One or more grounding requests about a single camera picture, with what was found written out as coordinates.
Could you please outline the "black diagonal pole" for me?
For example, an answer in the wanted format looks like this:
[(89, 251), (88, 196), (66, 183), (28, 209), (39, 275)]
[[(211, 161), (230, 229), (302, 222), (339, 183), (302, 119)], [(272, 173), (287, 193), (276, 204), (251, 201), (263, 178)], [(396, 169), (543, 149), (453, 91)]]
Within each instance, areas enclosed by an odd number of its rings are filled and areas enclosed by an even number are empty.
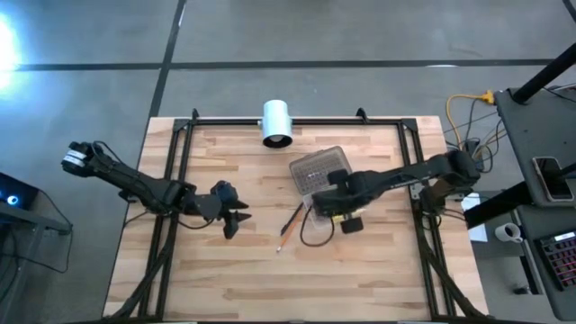
[(559, 75), (576, 63), (576, 42), (560, 56), (545, 66), (534, 77), (512, 93), (511, 97), (517, 104), (526, 103), (532, 96), (542, 90)]

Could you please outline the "white mug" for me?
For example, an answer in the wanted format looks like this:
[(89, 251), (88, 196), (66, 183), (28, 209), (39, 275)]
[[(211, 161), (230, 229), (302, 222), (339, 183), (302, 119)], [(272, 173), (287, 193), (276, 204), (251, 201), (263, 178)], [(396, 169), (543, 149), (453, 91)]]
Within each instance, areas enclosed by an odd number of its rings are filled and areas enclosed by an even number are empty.
[(494, 230), (495, 237), (501, 242), (520, 244), (524, 241), (521, 228), (514, 223), (505, 223)]

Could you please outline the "black keyboard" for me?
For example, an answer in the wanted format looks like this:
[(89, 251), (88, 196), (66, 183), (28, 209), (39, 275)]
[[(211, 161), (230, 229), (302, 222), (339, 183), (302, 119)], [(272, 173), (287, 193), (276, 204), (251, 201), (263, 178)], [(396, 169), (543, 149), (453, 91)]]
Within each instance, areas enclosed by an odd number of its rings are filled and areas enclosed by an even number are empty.
[(536, 245), (556, 288), (576, 288), (576, 231), (541, 238)]

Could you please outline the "black aluminium table frame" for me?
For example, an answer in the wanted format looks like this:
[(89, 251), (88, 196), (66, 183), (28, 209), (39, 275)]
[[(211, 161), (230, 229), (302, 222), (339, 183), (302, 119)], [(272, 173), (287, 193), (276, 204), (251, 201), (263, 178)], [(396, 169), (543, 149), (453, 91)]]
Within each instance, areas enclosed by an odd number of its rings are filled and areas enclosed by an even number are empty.
[(282, 226), (301, 202), (289, 165), (340, 146), (355, 170), (388, 170), (445, 151), (436, 117), (298, 118), (287, 148), (267, 148), (256, 121), (201, 118), (175, 133), (176, 117), (150, 120), (139, 169), (184, 176), (207, 193), (229, 181), (251, 218), (225, 239), (222, 223), (176, 225), (167, 287), (154, 283), (145, 314), (179, 321), (426, 320), (446, 304), (439, 283), (425, 286), (410, 194), (390, 191), (345, 235), (300, 220), (278, 254)]

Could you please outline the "black device blue light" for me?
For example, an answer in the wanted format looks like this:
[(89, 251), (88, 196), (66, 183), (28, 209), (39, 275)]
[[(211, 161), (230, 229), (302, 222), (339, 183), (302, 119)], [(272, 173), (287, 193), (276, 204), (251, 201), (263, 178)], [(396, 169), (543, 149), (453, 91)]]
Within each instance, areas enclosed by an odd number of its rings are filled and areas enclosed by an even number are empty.
[(38, 192), (38, 188), (7, 174), (0, 173), (0, 202), (29, 211)]

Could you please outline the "black diagonal beam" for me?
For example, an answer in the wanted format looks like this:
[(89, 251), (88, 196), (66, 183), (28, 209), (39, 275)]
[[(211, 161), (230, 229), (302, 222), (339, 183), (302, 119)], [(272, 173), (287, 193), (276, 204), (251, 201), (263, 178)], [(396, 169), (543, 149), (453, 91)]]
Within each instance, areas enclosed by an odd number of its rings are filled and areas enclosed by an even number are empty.
[(534, 205), (538, 208), (576, 207), (576, 184), (570, 184), (571, 180), (576, 181), (576, 162), (568, 166), (561, 166), (561, 169), (562, 175), (574, 194), (574, 199), (571, 202), (550, 202), (547, 199), (531, 159), (528, 170), (532, 173), (532, 177), (528, 177), (525, 181), (466, 211), (464, 217), (467, 220), (467, 227), (469, 229), (474, 228), (523, 205)]

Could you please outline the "grey side table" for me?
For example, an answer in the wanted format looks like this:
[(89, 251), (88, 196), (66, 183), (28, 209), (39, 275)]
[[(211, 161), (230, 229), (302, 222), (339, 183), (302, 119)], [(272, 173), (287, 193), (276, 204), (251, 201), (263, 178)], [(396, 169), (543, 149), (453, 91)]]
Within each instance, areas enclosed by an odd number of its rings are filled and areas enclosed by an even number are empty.
[(59, 220), (53, 220), (49, 217), (41, 216), (33, 211), (26, 211), (13, 207), (5, 202), (0, 202), (0, 216), (8, 219), (26, 221), (31, 224), (40, 225), (43, 229), (55, 230), (61, 235), (67, 235), (71, 232), (71, 226)]

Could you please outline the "white paper sheet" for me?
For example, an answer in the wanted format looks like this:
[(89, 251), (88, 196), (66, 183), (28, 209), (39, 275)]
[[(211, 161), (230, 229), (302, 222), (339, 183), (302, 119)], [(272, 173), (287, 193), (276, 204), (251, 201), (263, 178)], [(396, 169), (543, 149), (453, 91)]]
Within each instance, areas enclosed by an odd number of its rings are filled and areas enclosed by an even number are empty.
[[(481, 198), (478, 193), (469, 193), (466, 195), (463, 200), (461, 201), (461, 207), (464, 212), (467, 212), (471, 208), (479, 205), (481, 203)], [(468, 235), (470, 241), (473, 242), (483, 242), (486, 243), (488, 241), (487, 231), (485, 226), (479, 225), (472, 229), (468, 230)]]

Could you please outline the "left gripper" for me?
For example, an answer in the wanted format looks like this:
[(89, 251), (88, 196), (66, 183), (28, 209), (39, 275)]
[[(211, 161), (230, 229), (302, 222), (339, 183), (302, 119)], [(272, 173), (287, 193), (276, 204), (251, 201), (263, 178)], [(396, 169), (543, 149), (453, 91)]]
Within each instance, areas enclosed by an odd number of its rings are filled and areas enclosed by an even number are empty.
[[(205, 219), (217, 218), (225, 210), (243, 210), (248, 204), (239, 201), (238, 193), (231, 183), (219, 181), (209, 194), (196, 195), (193, 201), (194, 211)], [(223, 233), (225, 239), (232, 239), (239, 230), (239, 224), (248, 220), (251, 214), (238, 211), (226, 211)]]

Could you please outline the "black smartphone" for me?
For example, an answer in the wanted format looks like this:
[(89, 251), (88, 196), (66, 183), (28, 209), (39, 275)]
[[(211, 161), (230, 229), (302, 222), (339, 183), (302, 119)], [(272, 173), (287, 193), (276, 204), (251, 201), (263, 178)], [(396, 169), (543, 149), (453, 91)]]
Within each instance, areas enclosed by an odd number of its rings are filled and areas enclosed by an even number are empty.
[(533, 165), (544, 193), (550, 202), (571, 202), (572, 189), (562, 175), (562, 169), (555, 157), (533, 157)]

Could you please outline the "black pen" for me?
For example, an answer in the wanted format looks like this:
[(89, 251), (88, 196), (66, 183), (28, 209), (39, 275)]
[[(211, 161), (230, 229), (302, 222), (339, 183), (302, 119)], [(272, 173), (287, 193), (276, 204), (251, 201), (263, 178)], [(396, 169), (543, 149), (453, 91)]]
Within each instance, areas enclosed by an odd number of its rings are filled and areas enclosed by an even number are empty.
[(286, 233), (286, 231), (290, 228), (290, 226), (293, 224), (296, 217), (299, 215), (300, 211), (302, 210), (302, 207), (303, 207), (303, 202), (301, 202), (298, 205), (296, 210), (293, 212), (291, 218), (283, 225), (283, 227), (281, 228), (281, 231), (280, 231), (280, 236), (283, 236)]

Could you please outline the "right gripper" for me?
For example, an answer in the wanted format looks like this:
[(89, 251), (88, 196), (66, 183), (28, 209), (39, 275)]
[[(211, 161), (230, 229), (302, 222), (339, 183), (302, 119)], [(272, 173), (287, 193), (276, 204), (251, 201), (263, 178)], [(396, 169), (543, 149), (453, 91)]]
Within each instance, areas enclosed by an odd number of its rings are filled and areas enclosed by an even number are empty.
[[(315, 214), (338, 223), (344, 234), (363, 230), (362, 218), (354, 213), (360, 210), (357, 198), (365, 189), (364, 176), (362, 171), (348, 174), (344, 169), (329, 173), (329, 188), (312, 195), (312, 209)], [(334, 222), (331, 219), (334, 215), (344, 215), (346, 220)]]

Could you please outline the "orange pencil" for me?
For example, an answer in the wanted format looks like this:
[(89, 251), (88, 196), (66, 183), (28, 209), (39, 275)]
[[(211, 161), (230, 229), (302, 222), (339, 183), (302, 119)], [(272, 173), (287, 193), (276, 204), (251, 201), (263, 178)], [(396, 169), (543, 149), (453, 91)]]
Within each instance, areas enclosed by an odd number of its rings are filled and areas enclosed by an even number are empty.
[(286, 245), (287, 241), (289, 240), (289, 237), (292, 235), (293, 230), (294, 230), (294, 228), (295, 228), (295, 226), (296, 226), (296, 224), (297, 224), (297, 222), (301, 216), (302, 216), (302, 211), (299, 211), (299, 213), (295, 216), (295, 218), (290, 223), (286, 232), (283, 234), (282, 241), (281, 241), (280, 245), (278, 246), (278, 248), (276, 249), (276, 253), (279, 254), (282, 251), (283, 247)]

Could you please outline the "clear supply box grey lid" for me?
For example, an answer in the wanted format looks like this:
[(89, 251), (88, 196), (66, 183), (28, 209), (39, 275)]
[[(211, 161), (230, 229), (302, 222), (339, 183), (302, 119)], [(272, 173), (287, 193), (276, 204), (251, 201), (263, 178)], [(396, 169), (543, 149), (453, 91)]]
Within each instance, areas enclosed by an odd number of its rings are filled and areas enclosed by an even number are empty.
[(348, 174), (352, 168), (344, 150), (334, 146), (294, 160), (289, 165), (292, 178), (302, 198), (302, 211), (312, 206), (311, 195), (329, 188), (329, 173), (344, 169)]

